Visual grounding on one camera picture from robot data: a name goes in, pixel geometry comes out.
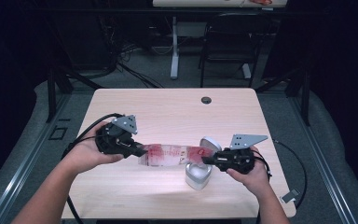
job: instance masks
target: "gray carpet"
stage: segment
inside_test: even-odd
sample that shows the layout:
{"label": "gray carpet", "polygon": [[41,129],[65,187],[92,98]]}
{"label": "gray carpet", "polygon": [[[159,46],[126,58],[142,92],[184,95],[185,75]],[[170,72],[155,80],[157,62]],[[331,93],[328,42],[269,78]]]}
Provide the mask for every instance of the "gray carpet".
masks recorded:
{"label": "gray carpet", "polygon": [[[131,54],[125,64],[131,69],[143,74],[147,74],[161,83],[165,88],[189,88],[198,87],[200,84],[200,70],[198,66],[198,56],[192,53],[193,49],[181,51],[181,61],[179,67],[179,78],[170,79],[171,54],[159,55],[156,53],[136,50]],[[226,71],[224,78],[216,78],[217,69]],[[246,81],[239,82],[241,72],[236,72],[232,67],[209,67],[206,81],[207,87],[232,87],[244,85]],[[255,87],[262,85],[260,80],[261,71],[257,72]],[[61,95],[58,91],[61,105],[59,113],[51,124],[46,125],[48,117],[47,104],[47,84],[42,83],[35,89],[38,95],[38,102],[35,107],[27,127],[21,139],[13,149],[12,154],[7,159],[0,172],[0,200],[8,186],[11,178],[21,167],[24,158],[29,155],[41,139],[39,153],[35,155],[36,160],[29,174],[25,175],[24,185],[18,194],[13,195],[13,203],[8,203],[4,214],[0,218],[3,223],[9,223],[16,216],[21,207],[33,195],[40,183],[44,180],[49,171],[60,160],[64,148],[76,137],[78,128],[86,113],[89,105],[92,90],[84,84],[72,80],[75,91],[72,95]],[[116,70],[113,74],[106,77],[93,79],[96,83],[106,88],[145,88],[145,85],[137,78],[126,72]],[[259,93],[258,97],[262,106],[266,121],[271,132],[271,136],[285,143],[296,152],[298,157],[304,162],[308,174],[308,190],[305,199],[297,210],[297,214],[291,218],[292,223],[358,223],[358,182],[351,172],[344,159],[344,147],[342,146],[339,132],[324,109],[323,104],[315,95],[310,98],[310,128],[320,150],[331,168],[339,189],[348,203],[353,219],[345,221],[342,213],[337,210],[336,201],[333,200],[328,181],[321,174],[318,159],[313,152],[313,146],[307,132],[304,131],[302,121],[297,117],[296,99],[286,98],[282,92],[285,84],[280,84],[269,92]],[[303,192],[304,174],[299,161],[286,148],[276,145],[282,168],[290,189],[297,189]],[[87,220],[86,223],[94,223],[95,220]],[[185,223],[185,220],[153,220],[151,223]],[[254,218],[246,218],[242,223],[255,223]]]}

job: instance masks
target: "hand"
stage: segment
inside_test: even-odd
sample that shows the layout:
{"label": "hand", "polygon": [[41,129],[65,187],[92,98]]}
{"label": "hand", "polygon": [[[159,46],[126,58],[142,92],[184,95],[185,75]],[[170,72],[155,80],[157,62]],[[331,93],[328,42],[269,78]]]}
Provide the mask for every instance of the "hand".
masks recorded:
{"label": "hand", "polygon": [[74,175],[86,172],[100,164],[112,163],[123,159],[123,155],[105,155],[101,153],[95,144],[95,136],[97,131],[101,129],[107,122],[101,122],[85,134],[84,141],[79,142],[74,148],[63,158],[64,162]]}
{"label": "hand", "polygon": [[[250,149],[258,152],[257,147],[251,146]],[[227,173],[235,180],[241,182],[257,198],[270,193],[272,190],[269,184],[266,168],[262,161],[255,160],[254,169],[247,175],[243,175],[233,169],[227,169]]]}

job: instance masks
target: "small black object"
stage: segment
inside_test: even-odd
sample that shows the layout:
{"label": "small black object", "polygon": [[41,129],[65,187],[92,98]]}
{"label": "small black object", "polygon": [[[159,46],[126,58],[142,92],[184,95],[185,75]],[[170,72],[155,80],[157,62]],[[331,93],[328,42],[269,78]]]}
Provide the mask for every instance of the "small black object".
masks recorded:
{"label": "small black object", "polygon": [[122,154],[124,158],[130,155],[141,157],[147,152],[139,147],[140,143],[132,139],[130,132],[113,121],[97,131],[95,143],[103,154]]}
{"label": "small black object", "polygon": [[202,157],[202,161],[215,165],[222,172],[231,168],[244,175],[249,174],[255,167],[254,153],[248,147],[240,150],[230,150],[226,147],[223,151],[214,153],[212,157]]}

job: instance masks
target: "chair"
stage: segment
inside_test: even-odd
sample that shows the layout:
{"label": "chair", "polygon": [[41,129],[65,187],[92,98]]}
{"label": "chair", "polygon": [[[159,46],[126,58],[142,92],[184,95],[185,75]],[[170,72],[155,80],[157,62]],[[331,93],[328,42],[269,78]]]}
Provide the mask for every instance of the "chair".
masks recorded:
{"label": "chair", "polygon": [[205,27],[200,55],[200,86],[203,87],[205,62],[245,63],[253,65],[249,86],[252,86],[258,55],[271,19],[262,14],[222,13],[211,18]]}

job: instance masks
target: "dark background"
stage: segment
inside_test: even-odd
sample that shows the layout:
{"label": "dark background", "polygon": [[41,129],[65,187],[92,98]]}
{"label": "dark background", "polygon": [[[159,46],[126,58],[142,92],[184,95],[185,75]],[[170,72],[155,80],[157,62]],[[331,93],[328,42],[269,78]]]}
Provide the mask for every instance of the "dark background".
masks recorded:
{"label": "dark background", "polygon": [[[150,1],[137,6],[150,7]],[[264,77],[282,76],[300,66],[309,49],[317,53],[318,60],[311,69],[311,89],[322,99],[336,122],[346,148],[347,162],[358,178],[358,3],[291,0],[287,7],[289,10],[328,10],[331,16],[323,22],[283,20]],[[36,100],[34,87],[47,79],[52,60],[69,65],[76,60],[71,46],[55,38],[57,34],[64,35],[54,30],[62,25],[57,24],[52,28],[41,17],[29,20],[17,2],[0,0],[0,168],[32,114]],[[90,22],[84,29],[98,31],[95,25],[95,21]],[[127,38],[139,36],[131,31],[127,34]],[[314,46],[316,34],[323,38]],[[76,37],[77,43],[81,43],[82,35]],[[87,38],[90,41],[98,36]],[[140,43],[145,48],[148,44],[147,41]],[[105,59],[109,50],[106,51],[103,44],[99,45],[99,50]],[[97,64],[89,59],[83,64],[106,67],[112,61],[98,62],[104,63]]]}

